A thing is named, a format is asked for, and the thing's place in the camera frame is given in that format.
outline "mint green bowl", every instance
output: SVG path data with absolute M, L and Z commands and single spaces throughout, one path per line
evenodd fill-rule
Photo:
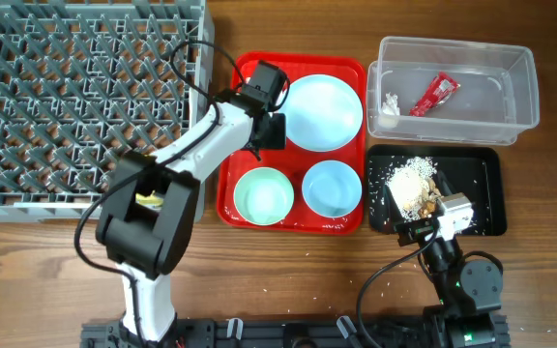
M 238 180 L 233 202 L 246 221 L 268 226 L 289 214 L 294 204 L 294 188 L 283 173 L 274 168 L 259 167 Z

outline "clear plastic container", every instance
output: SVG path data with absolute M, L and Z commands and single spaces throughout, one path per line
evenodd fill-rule
M 445 72 L 461 87 L 424 117 L 406 116 L 433 77 Z M 382 113 L 398 95 L 402 116 Z M 511 145 L 540 119 L 534 58 L 522 46 L 386 37 L 368 68 L 368 132 L 378 138 Z

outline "black tray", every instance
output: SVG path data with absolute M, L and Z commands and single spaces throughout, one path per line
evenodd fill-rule
M 384 190 L 386 174 L 410 158 L 431 157 L 437 163 L 438 172 L 444 173 L 455 193 L 464 193 L 474 203 L 473 224 L 461 234 L 500 236 L 507 231 L 500 160 L 492 149 L 376 145 L 368 150 L 366 156 L 368 220 L 373 229 L 390 234 L 394 233 L 395 223 L 403 222 L 396 214 L 391 214 L 392 199 Z

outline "plastic container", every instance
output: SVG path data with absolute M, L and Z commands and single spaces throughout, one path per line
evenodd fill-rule
M 461 87 L 424 117 L 409 115 L 439 72 Z M 402 116 L 381 126 L 386 94 Z M 522 46 L 386 37 L 368 68 L 368 132 L 378 138 L 511 145 L 540 119 L 534 58 Z
M 366 72 L 356 60 L 344 57 L 313 56 L 273 52 L 250 52 L 241 56 L 237 65 L 244 77 L 252 75 L 259 60 L 267 61 L 284 70 L 292 82 L 312 74 L 327 74 L 340 78 L 358 94 L 361 102 L 365 100 Z M 233 74 L 231 86 L 238 83 Z M 220 166 L 219 187 L 217 191 L 217 212 L 227 224 L 236 227 L 261 228 L 286 232 L 306 232 L 318 234 L 345 235 L 360 226 L 364 215 L 364 202 L 360 200 L 356 209 L 344 217 L 321 217 L 316 214 L 302 194 L 302 182 L 315 164 L 324 160 L 338 160 L 356 171 L 361 182 L 365 177 L 366 131 L 362 126 L 354 139 L 347 145 L 329 152 L 312 152 L 298 147 L 287 139 L 284 150 L 261 151 L 261 161 L 249 151 L 237 151 Z M 267 166 L 285 174 L 294 187 L 294 204 L 285 219 L 270 226 L 256 226 L 238 214 L 233 203 L 233 193 L 238 180 L 248 171 Z

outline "yellow object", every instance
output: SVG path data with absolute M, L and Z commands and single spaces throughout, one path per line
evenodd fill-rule
M 153 192 L 149 196 L 136 195 L 136 202 L 146 207 L 160 207 L 162 206 L 162 198 L 157 197 Z

